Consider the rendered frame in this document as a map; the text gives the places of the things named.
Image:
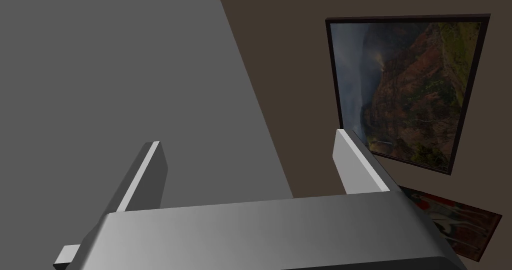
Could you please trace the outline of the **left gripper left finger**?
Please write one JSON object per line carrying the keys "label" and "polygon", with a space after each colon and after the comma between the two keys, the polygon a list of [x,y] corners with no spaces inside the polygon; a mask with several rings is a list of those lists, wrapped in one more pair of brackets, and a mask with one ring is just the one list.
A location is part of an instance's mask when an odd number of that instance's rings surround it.
{"label": "left gripper left finger", "polygon": [[146,142],[115,190],[103,215],[158,209],[161,207],[167,174],[168,165],[161,143]]}

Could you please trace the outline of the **red abstract wall picture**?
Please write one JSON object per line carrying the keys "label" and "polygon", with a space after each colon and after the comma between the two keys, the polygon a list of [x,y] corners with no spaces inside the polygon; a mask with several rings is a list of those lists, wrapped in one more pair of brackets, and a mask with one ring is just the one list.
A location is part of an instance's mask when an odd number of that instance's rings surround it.
{"label": "red abstract wall picture", "polygon": [[479,262],[502,215],[401,186],[460,256]]}

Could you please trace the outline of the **black framed landscape picture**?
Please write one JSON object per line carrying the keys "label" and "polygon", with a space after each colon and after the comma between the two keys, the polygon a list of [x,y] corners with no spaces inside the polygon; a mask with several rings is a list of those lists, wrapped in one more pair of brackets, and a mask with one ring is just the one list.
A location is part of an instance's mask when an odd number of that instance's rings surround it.
{"label": "black framed landscape picture", "polygon": [[372,154],[450,175],[490,18],[327,18],[340,128]]}

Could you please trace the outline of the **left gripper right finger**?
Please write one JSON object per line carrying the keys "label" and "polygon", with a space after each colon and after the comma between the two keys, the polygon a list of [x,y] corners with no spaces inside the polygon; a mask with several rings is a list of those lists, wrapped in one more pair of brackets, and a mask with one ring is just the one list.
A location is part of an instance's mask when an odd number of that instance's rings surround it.
{"label": "left gripper right finger", "polygon": [[332,158],[347,194],[401,191],[353,130],[336,131]]}

